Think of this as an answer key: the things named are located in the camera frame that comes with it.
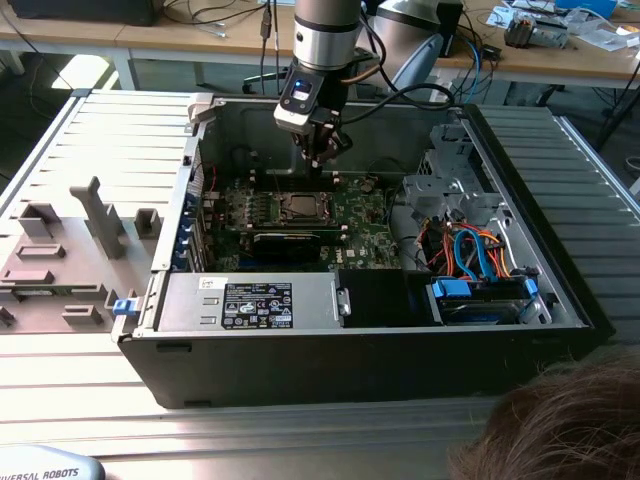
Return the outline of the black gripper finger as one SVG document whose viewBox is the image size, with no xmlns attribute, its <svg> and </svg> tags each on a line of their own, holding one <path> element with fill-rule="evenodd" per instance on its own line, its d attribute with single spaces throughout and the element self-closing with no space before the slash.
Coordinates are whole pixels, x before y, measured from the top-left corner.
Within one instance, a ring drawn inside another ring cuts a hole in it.
<svg viewBox="0 0 640 480">
<path fill-rule="evenodd" d="M 351 137 L 342 130 L 341 123 L 325 122 L 319 130 L 319 171 L 325 164 L 353 147 Z"/>
<path fill-rule="evenodd" d="M 316 162 L 315 133 L 316 127 L 310 126 L 304 134 L 292 134 L 294 144 L 299 148 L 305 162 L 305 171 L 309 178 L 319 178 L 321 175 L 321 166 Z"/>
</svg>

